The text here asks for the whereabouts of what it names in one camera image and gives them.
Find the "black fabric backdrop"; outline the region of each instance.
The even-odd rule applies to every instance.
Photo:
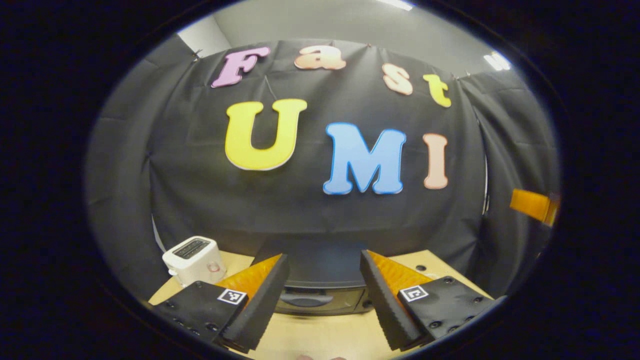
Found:
[[[108,263],[134,294],[148,298],[168,278],[147,220],[151,213],[167,249],[195,234],[214,238],[222,250],[247,255],[254,255],[264,241],[281,237],[321,240],[329,246],[358,241],[387,256],[428,249],[493,296],[518,283],[544,246],[548,229],[508,205],[513,188],[559,190],[555,145],[549,119],[512,71],[455,79],[385,49],[332,40],[253,44],[193,62],[191,52],[178,43],[174,39],[155,51],[182,47],[171,51],[175,61],[155,63],[152,70],[145,70],[148,61],[143,61],[103,111],[94,134],[102,145],[92,146],[93,153],[103,153],[97,149],[120,139],[118,151],[110,152],[119,156],[110,162],[119,165],[105,170],[104,159],[89,155],[94,165],[90,161],[88,182],[104,189],[102,197],[94,190],[90,199],[94,228]],[[296,68],[298,51],[310,45],[339,48],[346,67]],[[211,88],[227,53],[262,46],[271,53],[259,58],[240,83]],[[409,73],[413,94],[387,88],[381,71],[387,62]],[[432,100],[424,74],[438,74],[449,85],[450,108]],[[266,172],[231,164],[224,150],[227,108],[262,102],[252,145],[267,148],[277,125],[271,105],[286,98],[307,102],[291,159]],[[127,110],[121,118],[130,119],[130,127],[117,126],[109,135],[107,129],[117,123],[108,120],[116,117],[109,109],[123,104]],[[370,149],[384,129],[407,135],[401,193],[377,195],[371,187],[364,193],[354,188],[347,195],[323,192],[333,152],[325,128],[332,122],[357,125]],[[449,184],[441,190],[422,184],[428,171],[425,133],[448,140]],[[485,151],[490,205],[482,216]],[[113,187],[105,188],[105,183]],[[122,206],[136,208],[143,230],[114,233],[109,228],[108,216],[125,216],[118,215]]]

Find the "foam letter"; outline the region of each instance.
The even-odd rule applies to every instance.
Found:
[[[447,138],[438,134],[425,134],[422,139],[429,149],[429,173],[424,180],[427,189],[442,189],[449,180],[444,175],[444,147]]]
[[[240,69],[242,69],[243,72],[251,71],[258,62],[258,56],[267,56],[269,52],[270,50],[268,47],[259,47],[257,49],[249,49],[228,54],[225,66],[222,68],[217,80],[211,84],[211,87],[219,88],[221,86],[239,83],[240,80],[242,80],[242,76],[238,74]]]
[[[406,70],[394,64],[386,63],[382,65],[382,71],[385,73],[382,79],[388,88],[400,94],[411,95],[413,86],[409,82],[409,74],[406,73]]]
[[[318,69],[323,67],[325,69],[338,70],[347,65],[342,60],[340,49],[333,46],[308,46],[300,50],[300,54],[302,55],[294,61],[294,64],[299,69]]]
[[[367,190],[378,169],[378,180],[372,187],[374,193],[402,191],[400,156],[406,141],[404,133],[393,129],[382,131],[371,152],[353,124],[334,122],[326,127],[326,133],[333,138],[333,164],[331,179],[323,186],[325,193],[343,195],[351,192],[353,184],[348,179],[349,167],[360,192]]]
[[[448,90],[449,87],[447,84],[440,81],[440,76],[435,74],[425,75],[422,77],[429,83],[429,92],[431,93],[431,97],[435,102],[437,102],[440,106],[448,108],[451,106],[451,99],[444,96],[444,90]]]
[[[261,102],[239,102],[229,106],[229,127],[225,152],[235,166],[244,170],[271,170],[286,163],[296,147],[298,115],[307,108],[300,99],[280,99],[273,103],[279,112],[276,140],[268,149],[256,149],[251,145],[251,132],[256,114],[262,111]]]

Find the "ceiling light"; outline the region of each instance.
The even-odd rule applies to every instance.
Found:
[[[491,65],[494,69],[500,71],[503,70],[502,66],[500,66],[500,63],[498,63],[498,61],[496,61],[496,59],[494,59],[493,57],[489,56],[489,55],[485,55],[484,59],[486,60],[486,62],[489,63],[489,65]]]
[[[495,61],[497,61],[497,63],[500,64],[500,66],[504,70],[509,70],[511,68],[511,66],[509,65],[509,62],[507,61],[507,59],[505,59],[504,56],[500,55],[499,53],[493,51],[491,53],[491,57],[493,59],[495,59]]]
[[[389,4],[389,5],[393,5],[396,8],[400,8],[402,10],[406,10],[409,11],[413,8],[412,4],[406,3],[404,1],[400,1],[400,0],[378,0],[381,3],[385,3],[385,4]]]

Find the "letter u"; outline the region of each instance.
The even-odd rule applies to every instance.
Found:
[[[263,109],[258,101],[239,102],[229,106],[229,126],[225,153],[235,166],[243,170],[271,170],[286,163],[296,147],[298,115],[307,108],[301,99],[281,99],[273,103],[278,112],[278,130],[273,146],[256,149],[251,145],[255,116]]]

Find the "wooden table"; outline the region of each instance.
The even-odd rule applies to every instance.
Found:
[[[227,266],[226,276],[248,268],[253,261],[251,256],[230,252],[221,251],[221,255],[222,261]],[[424,265],[426,270],[421,273],[432,279],[453,276],[491,299],[489,294],[428,250],[393,256],[391,259],[414,269],[417,265]],[[149,302],[157,305],[180,290],[182,286],[176,278],[172,277],[149,299]],[[255,360],[295,360],[300,355],[309,356],[313,360],[330,360],[334,357],[343,357],[346,360],[382,360],[392,359],[399,354],[410,353],[416,349],[405,352],[391,351],[375,310],[368,313],[335,316],[274,313],[256,350],[242,355]]]

